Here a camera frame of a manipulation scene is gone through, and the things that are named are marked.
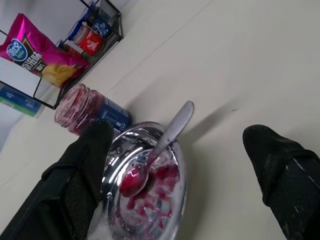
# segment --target jar label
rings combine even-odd
[[[108,120],[108,122],[113,125],[114,136],[119,135],[132,124],[129,111],[123,109],[106,97],[104,98],[104,104],[96,118]]]

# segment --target chip bag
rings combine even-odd
[[[55,46],[22,13],[14,20],[0,57],[12,61],[43,80],[62,88],[89,65],[86,61]]]

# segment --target red can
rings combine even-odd
[[[78,22],[68,37],[91,56],[96,55],[103,46],[103,38],[89,28],[85,22]]]

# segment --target glass jar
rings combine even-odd
[[[114,136],[133,124],[133,117],[128,110],[84,84],[77,84],[68,91],[54,116],[56,123],[76,135],[80,135],[95,119],[108,120],[113,125]]]

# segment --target blue package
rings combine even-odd
[[[38,117],[44,106],[28,95],[0,84],[0,103],[31,117]]]

